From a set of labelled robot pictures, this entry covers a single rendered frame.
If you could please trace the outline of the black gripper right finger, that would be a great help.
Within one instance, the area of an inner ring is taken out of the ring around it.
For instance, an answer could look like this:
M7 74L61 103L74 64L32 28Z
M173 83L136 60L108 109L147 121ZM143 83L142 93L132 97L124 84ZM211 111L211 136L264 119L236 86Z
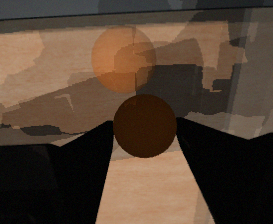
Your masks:
M273 184L273 132L247 140L176 120L180 148L215 224L257 224Z

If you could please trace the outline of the dark brown ball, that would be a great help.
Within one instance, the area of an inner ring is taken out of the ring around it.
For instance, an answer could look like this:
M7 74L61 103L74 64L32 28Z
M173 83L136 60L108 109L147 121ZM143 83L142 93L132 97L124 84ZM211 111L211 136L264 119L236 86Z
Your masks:
M124 101L115 113L113 132L119 146L138 158L164 153L173 143L177 120L161 98L140 94Z

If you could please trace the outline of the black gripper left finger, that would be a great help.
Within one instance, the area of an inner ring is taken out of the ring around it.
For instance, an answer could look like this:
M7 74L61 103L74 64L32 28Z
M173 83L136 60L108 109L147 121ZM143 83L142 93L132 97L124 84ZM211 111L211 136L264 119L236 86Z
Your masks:
M0 146L0 192L44 190L58 224L95 224L113 140L109 120L61 147Z

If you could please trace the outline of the see-through orange ball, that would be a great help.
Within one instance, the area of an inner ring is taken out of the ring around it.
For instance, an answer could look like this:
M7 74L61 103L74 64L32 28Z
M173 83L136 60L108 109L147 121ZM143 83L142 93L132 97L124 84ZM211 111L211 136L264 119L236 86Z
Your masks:
M107 89L133 93L147 85L156 69L156 52L141 30L118 25L105 30L94 43L91 64Z

